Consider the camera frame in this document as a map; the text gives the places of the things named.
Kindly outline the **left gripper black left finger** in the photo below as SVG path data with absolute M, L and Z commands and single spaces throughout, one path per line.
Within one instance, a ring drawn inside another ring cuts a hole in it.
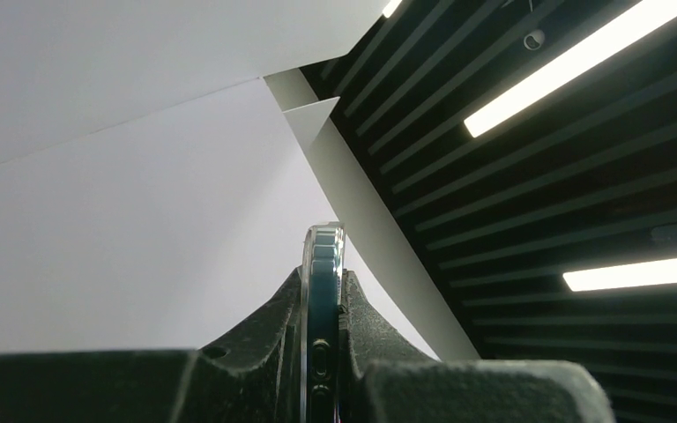
M 295 422 L 300 288 L 198 349 L 0 353 L 0 422 Z

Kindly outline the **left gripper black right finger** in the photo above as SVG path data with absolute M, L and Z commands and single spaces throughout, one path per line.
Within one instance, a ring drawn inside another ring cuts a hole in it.
M 610 400 L 563 360 L 438 361 L 412 345 L 343 274 L 344 422 L 614 422 Z

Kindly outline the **ceiling light strip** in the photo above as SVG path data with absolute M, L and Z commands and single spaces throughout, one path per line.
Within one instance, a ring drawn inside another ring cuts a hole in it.
M 677 258 L 569 271 L 562 275 L 573 292 L 677 284 Z
M 677 1 L 630 7 L 463 120 L 479 137 L 677 18 Z

